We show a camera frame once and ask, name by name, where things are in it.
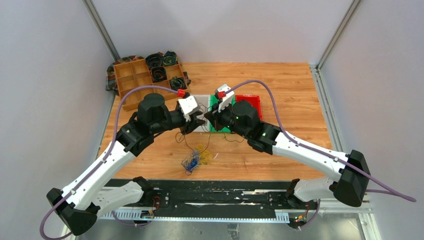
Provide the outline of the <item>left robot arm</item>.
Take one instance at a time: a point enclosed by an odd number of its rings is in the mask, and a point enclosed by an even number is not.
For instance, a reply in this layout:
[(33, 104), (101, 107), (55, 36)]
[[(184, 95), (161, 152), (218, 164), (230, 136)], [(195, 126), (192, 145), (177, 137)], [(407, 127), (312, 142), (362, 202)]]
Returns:
[(116, 132), (115, 139), (88, 169), (63, 189), (52, 188), (47, 193), (49, 203), (71, 234), (84, 234), (98, 218), (125, 205), (151, 205), (154, 188), (141, 176), (106, 193), (100, 191), (121, 168), (150, 146), (158, 134), (174, 129), (189, 134), (203, 125), (204, 121), (198, 118), (200, 114), (193, 95), (186, 94), (177, 100), (174, 110), (169, 110), (161, 94), (147, 94), (128, 123)]

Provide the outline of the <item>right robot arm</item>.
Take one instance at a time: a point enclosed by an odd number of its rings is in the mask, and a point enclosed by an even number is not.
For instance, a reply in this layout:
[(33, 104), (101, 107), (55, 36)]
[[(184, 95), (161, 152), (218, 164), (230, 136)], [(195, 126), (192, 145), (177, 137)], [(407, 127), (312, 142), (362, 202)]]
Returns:
[(205, 113), (205, 118), (216, 130), (228, 128), (242, 136), (258, 152), (290, 158), (325, 175), (310, 180), (292, 180), (285, 195), (291, 208), (328, 198), (350, 207), (362, 205), (369, 183), (364, 174), (369, 174), (370, 170), (360, 151), (334, 151), (297, 138), (279, 126), (260, 120), (257, 109), (247, 101), (229, 104), (222, 110), (216, 103)]

